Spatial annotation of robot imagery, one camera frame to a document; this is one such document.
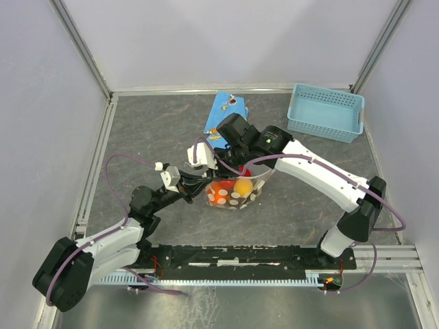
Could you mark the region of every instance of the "blue paper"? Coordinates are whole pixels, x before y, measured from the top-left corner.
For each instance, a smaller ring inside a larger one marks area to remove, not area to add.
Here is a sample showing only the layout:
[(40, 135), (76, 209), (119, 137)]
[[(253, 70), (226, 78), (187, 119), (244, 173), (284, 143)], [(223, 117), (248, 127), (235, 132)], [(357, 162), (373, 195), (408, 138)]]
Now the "blue paper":
[(227, 142), (220, 136), (219, 133), (212, 134), (211, 130), (216, 128), (221, 121), (228, 117), (232, 113), (241, 115), (245, 120), (248, 117), (248, 109), (243, 97), (235, 97), (235, 103), (231, 104), (229, 93), (219, 91), (213, 101), (211, 112), (204, 128), (204, 133), (209, 134), (207, 141), (212, 147), (225, 148)]

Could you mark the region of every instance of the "gray tabletop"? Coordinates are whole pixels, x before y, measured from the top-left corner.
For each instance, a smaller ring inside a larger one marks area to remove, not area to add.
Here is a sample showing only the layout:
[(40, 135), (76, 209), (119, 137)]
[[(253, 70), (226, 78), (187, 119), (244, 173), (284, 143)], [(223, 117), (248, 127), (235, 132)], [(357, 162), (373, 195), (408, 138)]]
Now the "gray tabletop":
[[(267, 125), (287, 127), (290, 94), (244, 95), (249, 122), (263, 129)], [(105, 159), (113, 153), (127, 153), (147, 161), (169, 162), (187, 169), (187, 148), (201, 135), (215, 95), (167, 95), (120, 97), (117, 104)], [(352, 144), (292, 133), (305, 147), (355, 175), (371, 178), (377, 174), (367, 138)], [(125, 202), (139, 185), (161, 186), (158, 172), (125, 158), (109, 165), (109, 178)], [(276, 172), (262, 194), (241, 210), (217, 209), (206, 205), (205, 196), (194, 204), (183, 200), (157, 213), (162, 222), (150, 237), (153, 243), (192, 245), (315, 245), (343, 211), (316, 189), (284, 173)], [(123, 218), (120, 205), (99, 176), (91, 208), (87, 235), (111, 226)], [(388, 211), (377, 226), (391, 227)], [(397, 244), (393, 233), (374, 232), (371, 241)]]

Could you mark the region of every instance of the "yellow fruit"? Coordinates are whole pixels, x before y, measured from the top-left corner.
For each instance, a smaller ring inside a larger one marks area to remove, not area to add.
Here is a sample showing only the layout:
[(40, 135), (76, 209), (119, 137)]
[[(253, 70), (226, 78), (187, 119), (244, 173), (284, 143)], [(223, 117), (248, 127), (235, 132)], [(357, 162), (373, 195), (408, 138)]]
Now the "yellow fruit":
[(233, 186), (233, 191), (238, 193), (240, 197), (248, 197), (253, 191), (253, 183), (251, 180), (239, 178)]

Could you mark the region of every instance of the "wall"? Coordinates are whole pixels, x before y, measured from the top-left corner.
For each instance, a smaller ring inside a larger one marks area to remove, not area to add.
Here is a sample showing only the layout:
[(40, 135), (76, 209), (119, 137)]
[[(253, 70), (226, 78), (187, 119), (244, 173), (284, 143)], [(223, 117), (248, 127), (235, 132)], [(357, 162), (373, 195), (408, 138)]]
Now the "wall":
[(108, 85), (123, 91), (347, 88), (397, 1), (64, 2)]
[(69, 234), (105, 99), (47, 0), (0, 1), (0, 327), (31, 328), (32, 278)]
[(392, 202), (439, 302), (439, 2), (413, 1), (362, 94)]

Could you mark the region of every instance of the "white polka dot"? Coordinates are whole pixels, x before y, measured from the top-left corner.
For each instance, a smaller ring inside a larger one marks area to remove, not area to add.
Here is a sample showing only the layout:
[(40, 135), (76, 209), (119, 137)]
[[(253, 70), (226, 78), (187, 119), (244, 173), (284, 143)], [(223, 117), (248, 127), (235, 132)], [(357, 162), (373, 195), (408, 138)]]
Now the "white polka dot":
[(261, 188), (265, 184), (265, 181), (261, 180), (258, 184), (256, 184), (255, 188)]

